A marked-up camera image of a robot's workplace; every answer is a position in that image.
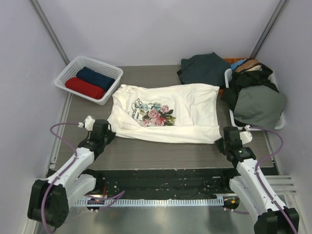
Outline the white floral print t-shirt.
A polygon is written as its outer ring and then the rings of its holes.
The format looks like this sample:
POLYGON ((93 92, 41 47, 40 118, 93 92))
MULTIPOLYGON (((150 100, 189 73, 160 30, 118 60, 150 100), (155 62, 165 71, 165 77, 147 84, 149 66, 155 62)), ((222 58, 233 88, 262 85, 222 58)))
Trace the white floral print t-shirt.
POLYGON ((218 86, 187 84, 162 88, 121 85, 108 118, 118 137, 163 143, 213 144, 221 137, 218 86))

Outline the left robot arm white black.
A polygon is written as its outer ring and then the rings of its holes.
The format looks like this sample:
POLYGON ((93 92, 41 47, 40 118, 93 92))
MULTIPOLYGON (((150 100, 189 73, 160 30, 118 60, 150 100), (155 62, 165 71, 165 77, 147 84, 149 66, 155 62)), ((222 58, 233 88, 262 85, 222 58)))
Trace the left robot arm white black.
POLYGON ((59 228, 82 196, 103 191, 103 181, 85 174, 84 170, 103 153, 116 134, 107 120, 91 116, 77 126, 87 130, 87 137, 72 148, 74 154, 58 171, 34 182, 27 211, 29 219, 59 228))

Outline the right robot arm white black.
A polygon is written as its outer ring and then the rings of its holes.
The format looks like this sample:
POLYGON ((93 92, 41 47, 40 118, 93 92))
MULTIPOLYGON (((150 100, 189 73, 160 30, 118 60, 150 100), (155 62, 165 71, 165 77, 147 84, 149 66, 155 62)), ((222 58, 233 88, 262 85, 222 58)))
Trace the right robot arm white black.
POLYGON ((296 234, 299 214, 287 205, 273 190, 260 169, 260 163, 243 138, 252 140, 251 127, 223 128, 223 137, 215 141, 218 150, 226 156, 236 173, 220 180, 223 191, 234 192, 253 221, 256 234, 296 234))

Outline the grey green t-shirt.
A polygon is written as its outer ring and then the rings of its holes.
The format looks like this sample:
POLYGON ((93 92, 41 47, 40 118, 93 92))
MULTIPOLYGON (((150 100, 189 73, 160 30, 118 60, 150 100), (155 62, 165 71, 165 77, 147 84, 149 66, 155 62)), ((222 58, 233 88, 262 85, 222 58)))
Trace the grey green t-shirt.
POLYGON ((244 125, 274 130, 283 112, 286 97, 261 85, 243 88, 234 108, 234 119, 244 125))

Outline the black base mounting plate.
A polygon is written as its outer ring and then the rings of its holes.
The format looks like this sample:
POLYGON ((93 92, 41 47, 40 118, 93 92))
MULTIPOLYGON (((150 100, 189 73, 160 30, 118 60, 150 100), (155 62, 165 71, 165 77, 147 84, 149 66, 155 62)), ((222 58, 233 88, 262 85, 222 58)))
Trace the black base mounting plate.
POLYGON ((84 174, 96 178, 90 195, 112 197, 124 191, 123 199, 215 199, 217 194, 232 192, 229 180, 238 176, 228 169, 161 169, 161 170, 91 170, 84 174))

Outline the white plastic laundry bin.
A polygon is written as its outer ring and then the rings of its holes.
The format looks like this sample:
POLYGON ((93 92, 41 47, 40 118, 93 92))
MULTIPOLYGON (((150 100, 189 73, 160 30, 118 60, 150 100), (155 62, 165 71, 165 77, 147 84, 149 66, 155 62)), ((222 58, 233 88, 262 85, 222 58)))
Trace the white plastic laundry bin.
MULTIPOLYGON (((224 73, 224 79, 225 79, 225 87, 228 88, 229 87, 229 81, 232 79, 232 70, 229 68, 225 71, 224 73)), ((269 76, 269 80, 274 83, 275 85, 277 85, 277 81, 276 81, 276 76, 275 73, 272 73, 269 76)), ((230 120, 231 120, 231 124, 233 127, 237 127, 238 129, 242 129, 242 127, 236 125, 235 119, 234 119, 234 115, 233 115, 233 111, 229 110, 229 114, 230 114, 230 120)), ((284 114, 282 113, 278 119, 278 122, 275 126, 276 130, 280 130, 285 126, 285 118, 284 118, 284 114)))

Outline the rolled red t-shirt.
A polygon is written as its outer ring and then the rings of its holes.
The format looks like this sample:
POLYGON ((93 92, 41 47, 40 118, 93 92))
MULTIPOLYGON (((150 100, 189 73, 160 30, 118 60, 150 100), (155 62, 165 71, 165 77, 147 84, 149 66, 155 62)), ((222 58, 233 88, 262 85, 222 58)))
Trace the rolled red t-shirt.
POLYGON ((77 77, 67 80, 65 87, 93 99, 101 99, 105 95, 103 88, 87 83, 77 77))

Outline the rolled navy blue t-shirt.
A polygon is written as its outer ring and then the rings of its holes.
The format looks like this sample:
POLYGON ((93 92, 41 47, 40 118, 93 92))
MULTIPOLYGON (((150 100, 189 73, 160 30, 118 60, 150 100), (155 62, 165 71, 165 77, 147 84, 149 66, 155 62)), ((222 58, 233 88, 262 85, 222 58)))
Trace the rolled navy blue t-shirt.
POLYGON ((102 75, 87 67, 83 67, 81 70, 79 70, 76 74, 76 77, 94 86, 100 87, 104 91, 108 91, 115 82, 113 78, 102 75))

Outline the white plastic lattice basket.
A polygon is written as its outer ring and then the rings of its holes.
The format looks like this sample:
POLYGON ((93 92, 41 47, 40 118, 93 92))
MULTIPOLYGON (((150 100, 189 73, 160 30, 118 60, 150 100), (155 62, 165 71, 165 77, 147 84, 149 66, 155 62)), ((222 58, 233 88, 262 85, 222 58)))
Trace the white plastic lattice basket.
POLYGON ((118 68, 116 66, 113 66, 105 62, 102 62, 93 58, 89 58, 86 56, 78 56, 74 58, 63 69, 63 71, 55 79, 54 84, 58 88, 63 89, 73 95, 79 96, 81 98, 94 102, 98 105, 104 105, 108 101, 110 96, 114 93, 114 91, 117 89, 117 87, 119 86, 122 75, 123 75, 123 70, 121 68, 118 68), (104 96, 101 99, 94 99, 86 95, 83 95, 79 92, 66 88, 65 86, 66 81, 74 77, 74 75, 76 75, 77 72, 81 70, 83 67, 87 67, 95 72, 98 72, 102 75, 105 75, 115 80, 112 86, 110 87, 110 89, 105 92, 104 96))

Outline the black crumpled garment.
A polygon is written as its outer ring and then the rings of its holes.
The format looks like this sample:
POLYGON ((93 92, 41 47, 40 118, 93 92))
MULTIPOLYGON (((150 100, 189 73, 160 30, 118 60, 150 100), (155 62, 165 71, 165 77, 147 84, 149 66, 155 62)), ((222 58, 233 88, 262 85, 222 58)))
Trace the black crumpled garment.
POLYGON ((259 63, 260 69, 253 71, 232 72, 232 79, 229 87, 224 89, 221 99, 228 104, 231 111, 234 111, 238 94, 243 88, 264 85, 279 93, 277 86, 269 80, 273 71, 266 65, 259 63))

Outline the blue cloth in bin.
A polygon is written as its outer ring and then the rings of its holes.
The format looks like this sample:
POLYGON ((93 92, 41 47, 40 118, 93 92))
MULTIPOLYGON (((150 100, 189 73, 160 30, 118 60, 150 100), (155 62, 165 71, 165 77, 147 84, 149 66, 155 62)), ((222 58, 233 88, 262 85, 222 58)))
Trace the blue cloth in bin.
POLYGON ((234 71, 237 67, 242 65, 247 59, 241 59, 231 64, 231 70, 234 71))

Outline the dark teal folded t-shirt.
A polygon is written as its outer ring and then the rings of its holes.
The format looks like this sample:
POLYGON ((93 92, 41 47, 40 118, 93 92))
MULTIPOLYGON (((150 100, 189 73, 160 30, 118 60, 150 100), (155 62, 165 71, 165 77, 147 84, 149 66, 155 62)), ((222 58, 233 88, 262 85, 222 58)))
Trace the dark teal folded t-shirt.
POLYGON ((222 88, 224 73, 230 67, 229 62, 212 52, 182 59, 177 75, 182 84, 203 83, 222 88))

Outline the tan beige garment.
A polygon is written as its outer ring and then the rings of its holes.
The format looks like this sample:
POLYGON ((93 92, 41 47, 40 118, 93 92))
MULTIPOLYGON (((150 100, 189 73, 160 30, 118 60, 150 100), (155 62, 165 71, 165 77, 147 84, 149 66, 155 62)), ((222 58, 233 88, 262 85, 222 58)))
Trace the tan beige garment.
POLYGON ((247 71, 256 71, 262 68, 262 63, 256 59, 247 59, 241 65, 239 65, 234 72, 243 73, 247 71))

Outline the orange plastic tray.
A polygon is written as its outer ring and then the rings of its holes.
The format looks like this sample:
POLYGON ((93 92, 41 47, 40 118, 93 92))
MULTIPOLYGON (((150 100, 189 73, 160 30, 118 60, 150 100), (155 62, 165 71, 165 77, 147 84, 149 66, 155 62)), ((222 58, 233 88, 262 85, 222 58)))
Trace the orange plastic tray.
MULTIPOLYGON (((227 61, 231 64, 238 62, 239 60, 242 60, 242 59, 245 59, 245 58, 224 58, 225 61, 227 61)), ((219 97, 222 96, 223 92, 224 92, 224 88, 220 88, 219 92, 218 92, 218 96, 219 97)))

